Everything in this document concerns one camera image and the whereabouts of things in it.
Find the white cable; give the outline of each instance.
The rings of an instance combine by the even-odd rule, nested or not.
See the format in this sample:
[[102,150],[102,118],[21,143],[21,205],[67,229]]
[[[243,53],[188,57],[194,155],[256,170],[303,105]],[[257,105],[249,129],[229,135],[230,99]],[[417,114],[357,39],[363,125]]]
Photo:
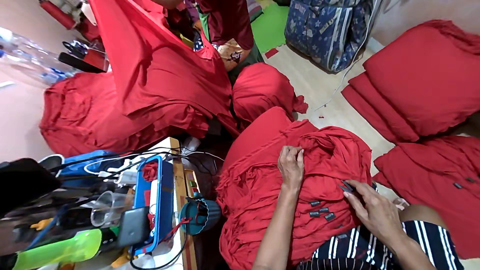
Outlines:
[[191,155],[191,154],[194,154],[194,153],[207,154],[207,155],[210,155],[210,156],[212,156],[212,157],[215,157],[215,158],[217,158],[217,159],[219,159],[219,160],[223,160],[223,161],[225,161],[223,158],[219,158],[219,157],[217,157],[216,155],[212,155],[212,154],[210,154],[210,153],[207,153],[207,152],[199,152],[199,151],[196,151],[196,152],[190,152],[190,153],[186,154],[185,156],[188,156],[188,155]]
[[363,44],[365,44],[365,42],[367,41],[368,39],[368,30],[370,29],[370,23],[372,22],[372,19],[373,17],[375,16],[375,6],[377,5],[377,1],[378,0],[375,0],[375,2],[373,2],[373,7],[372,7],[372,14],[370,15],[370,20],[368,21],[368,24],[367,24],[367,31],[365,32],[365,39],[363,40],[363,42],[361,43],[360,47],[358,48],[357,52],[355,52],[355,55],[353,56],[353,62],[352,64],[350,64],[350,66],[348,67],[348,69],[345,71],[345,73],[343,73],[343,76],[342,76],[342,80],[340,81],[340,84],[338,85],[338,87],[335,89],[335,91],[333,91],[333,94],[330,95],[330,99],[325,102],[323,105],[321,105],[320,107],[316,108],[315,110],[313,111],[316,111],[318,109],[320,109],[321,107],[327,105],[328,103],[330,103],[330,101],[332,101],[335,93],[340,89],[340,87],[342,86],[342,83],[343,83],[343,80],[345,80],[345,76],[347,76],[347,73],[352,69],[353,65],[355,65],[360,59],[357,59],[355,60],[355,58],[357,57],[357,54],[358,52],[360,51],[360,49],[363,47]]
[[124,159],[124,158],[127,158],[127,157],[138,156],[138,155],[141,155],[141,154],[131,154],[131,155],[124,156],[124,157],[119,157],[119,158],[111,158],[111,159],[106,159],[106,160],[97,160],[97,161],[95,161],[95,162],[92,162],[92,163],[89,163],[89,164],[85,165],[85,166],[84,166],[84,170],[85,170],[85,172],[87,172],[87,173],[99,175],[99,174],[100,174],[99,172],[91,172],[90,170],[87,169],[87,167],[90,166],[90,165],[93,165],[93,164],[97,164],[97,163],[100,163],[100,162],[104,162],[104,161],[109,161],[109,160],[121,160],[121,159]]

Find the plastic cup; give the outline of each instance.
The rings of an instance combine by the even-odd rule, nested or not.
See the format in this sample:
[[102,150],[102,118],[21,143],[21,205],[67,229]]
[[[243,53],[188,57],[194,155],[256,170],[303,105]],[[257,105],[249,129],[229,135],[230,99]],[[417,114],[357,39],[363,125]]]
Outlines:
[[114,226],[121,214],[132,208],[133,195],[105,191],[92,207],[90,221],[95,227]]

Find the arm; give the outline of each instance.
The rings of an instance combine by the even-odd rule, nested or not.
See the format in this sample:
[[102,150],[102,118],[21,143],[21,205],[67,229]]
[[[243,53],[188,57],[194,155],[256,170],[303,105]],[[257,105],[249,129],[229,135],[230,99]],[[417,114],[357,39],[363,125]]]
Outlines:
[[278,168],[283,177],[280,195],[252,270],[281,270],[287,267],[293,218],[303,181],[303,150],[284,146],[278,158]]
[[152,0],[153,2],[164,6],[166,9],[174,9],[182,0]]
[[395,205],[365,183],[347,182],[357,189],[365,207],[355,195],[344,192],[344,196],[365,227],[395,254],[402,269],[435,270],[420,245],[403,231]]

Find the person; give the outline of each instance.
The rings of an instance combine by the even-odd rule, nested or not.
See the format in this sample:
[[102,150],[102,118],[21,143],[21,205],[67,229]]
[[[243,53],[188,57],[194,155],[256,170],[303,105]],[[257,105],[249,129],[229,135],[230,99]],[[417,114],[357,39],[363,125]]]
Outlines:
[[[152,0],[167,9],[174,9],[182,0]],[[242,67],[263,58],[254,42],[248,6],[245,0],[196,0],[194,50],[203,48],[200,32],[218,51],[230,79],[236,79]]]
[[[303,150],[284,146],[277,165],[283,183],[252,270],[280,270],[288,266],[293,219],[303,181]],[[353,194],[344,192],[344,196],[362,225],[333,236],[297,269],[463,269],[447,226],[433,209],[411,205],[399,211],[368,184],[346,182],[356,189]]]

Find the tiled floor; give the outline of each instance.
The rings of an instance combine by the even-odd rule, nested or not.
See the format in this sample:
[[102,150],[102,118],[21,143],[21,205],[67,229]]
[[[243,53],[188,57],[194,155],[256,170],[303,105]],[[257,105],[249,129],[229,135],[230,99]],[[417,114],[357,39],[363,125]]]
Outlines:
[[[345,71],[338,74],[327,74],[309,60],[294,53],[287,46],[283,45],[277,49],[278,53],[269,59],[265,59],[265,62],[276,67],[290,79],[297,95],[305,96],[305,102],[309,104],[309,108],[306,114],[299,114],[298,119],[309,119],[318,128],[334,125],[355,133],[372,149],[371,173],[372,175],[376,174],[378,170],[373,165],[373,160],[388,152],[394,145],[385,140],[350,106],[340,93],[348,84],[349,79],[364,71],[362,64],[373,55],[373,52],[367,49],[363,56],[360,56],[360,60],[349,71],[340,89],[332,96]],[[330,98],[331,101],[326,107],[317,110]],[[391,189],[383,186],[380,187],[380,193],[390,199],[396,197]],[[463,260],[462,264],[467,270],[478,270],[480,269],[480,258]]]

